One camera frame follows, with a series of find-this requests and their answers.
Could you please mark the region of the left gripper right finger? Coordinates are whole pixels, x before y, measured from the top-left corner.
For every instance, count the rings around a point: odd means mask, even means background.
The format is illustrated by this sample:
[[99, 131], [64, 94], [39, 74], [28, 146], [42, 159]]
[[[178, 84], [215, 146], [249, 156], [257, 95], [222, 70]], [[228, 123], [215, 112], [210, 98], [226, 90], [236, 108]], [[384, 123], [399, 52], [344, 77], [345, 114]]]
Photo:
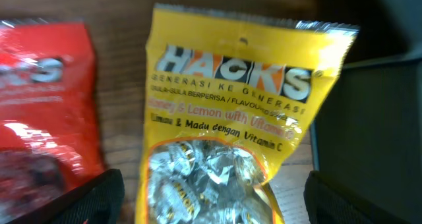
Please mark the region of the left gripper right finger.
[[405, 224], [347, 187], [311, 171], [303, 192], [310, 224]]

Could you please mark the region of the yellow Hacks candy bag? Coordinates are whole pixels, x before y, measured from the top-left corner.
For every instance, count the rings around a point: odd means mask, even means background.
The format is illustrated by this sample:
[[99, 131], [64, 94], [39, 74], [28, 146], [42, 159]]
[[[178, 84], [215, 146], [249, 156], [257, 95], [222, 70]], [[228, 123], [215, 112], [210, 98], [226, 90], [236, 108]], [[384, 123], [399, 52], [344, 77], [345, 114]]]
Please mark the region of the yellow Hacks candy bag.
[[358, 27], [156, 4], [137, 223], [282, 223], [268, 183], [339, 78]]

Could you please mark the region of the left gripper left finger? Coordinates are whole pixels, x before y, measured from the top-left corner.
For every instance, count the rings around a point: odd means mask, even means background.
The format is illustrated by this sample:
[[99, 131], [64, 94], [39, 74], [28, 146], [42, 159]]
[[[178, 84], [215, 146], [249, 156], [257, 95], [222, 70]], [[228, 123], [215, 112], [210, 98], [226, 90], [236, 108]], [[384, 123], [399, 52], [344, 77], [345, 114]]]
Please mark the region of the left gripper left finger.
[[109, 169], [8, 224], [116, 224], [124, 197], [121, 171]]

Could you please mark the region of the red Hacks candy bag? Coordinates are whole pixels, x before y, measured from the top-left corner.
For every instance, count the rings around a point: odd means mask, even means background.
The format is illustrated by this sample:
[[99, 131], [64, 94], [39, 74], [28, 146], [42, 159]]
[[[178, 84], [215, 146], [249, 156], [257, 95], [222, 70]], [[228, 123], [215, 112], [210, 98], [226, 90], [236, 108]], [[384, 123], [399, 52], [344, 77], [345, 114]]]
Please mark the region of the red Hacks candy bag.
[[96, 57], [82, 22], [1, 21], [1, 222], [104, 171]]

